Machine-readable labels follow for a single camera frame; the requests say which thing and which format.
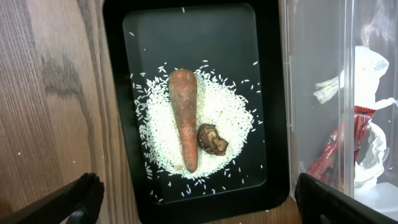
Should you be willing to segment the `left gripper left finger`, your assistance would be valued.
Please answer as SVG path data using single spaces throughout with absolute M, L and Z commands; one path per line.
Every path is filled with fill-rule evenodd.
M 44 198 L 1 219 L 1 224 L 95 224 L 104 199 L 104 183 L 95 173 L 85 173 Z

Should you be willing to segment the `carrot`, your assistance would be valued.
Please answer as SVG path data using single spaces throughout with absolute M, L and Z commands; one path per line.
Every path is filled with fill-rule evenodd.
M 191 70 L 174 70 L 169 76 L 169 95 L 174 112 L 185 168 L 198 167 L 197 79 Z

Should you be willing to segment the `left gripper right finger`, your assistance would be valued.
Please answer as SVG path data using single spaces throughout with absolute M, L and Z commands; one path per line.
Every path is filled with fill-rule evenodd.
M 302 223 L 397 224 L 306 173 L 299 175 L 294 197 Z

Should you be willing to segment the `white rice pile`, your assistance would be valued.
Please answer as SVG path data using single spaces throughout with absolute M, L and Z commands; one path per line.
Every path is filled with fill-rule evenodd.
M 267 174 L 259 85 L 217 73 L 207 60 L 194 71 L 197 130 L 203 123 L 214 124 L 229 145 L 224 156 L 216 156 L 206 153 L 197 141 L 198 167 L 189 173 L 170 101 L 171 71 L 171 64 L 164 63 L 130 74 L 149 198 L 176 202 L 263 184 Z

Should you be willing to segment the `brown food scrap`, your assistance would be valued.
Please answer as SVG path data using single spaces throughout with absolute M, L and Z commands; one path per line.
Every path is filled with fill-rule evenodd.
M 208 154 L 224 156 L 228 141 L 223 139 L 214 124 L 203 123 L 197 131 L 198 145 Z

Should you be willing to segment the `red snack wrapper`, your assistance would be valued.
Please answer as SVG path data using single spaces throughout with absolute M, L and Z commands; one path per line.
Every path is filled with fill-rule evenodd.
M 356 162 L 366 128 L 376 110 L 361 106 L 354 107 L 354 161 Z M 307 173 L 312 177 L 345 192 L 344 172 L 340 168 L 340 150 L 343 146 L 344 129 L 336 127 L 327 139 L 322 154 L 309 167 Z

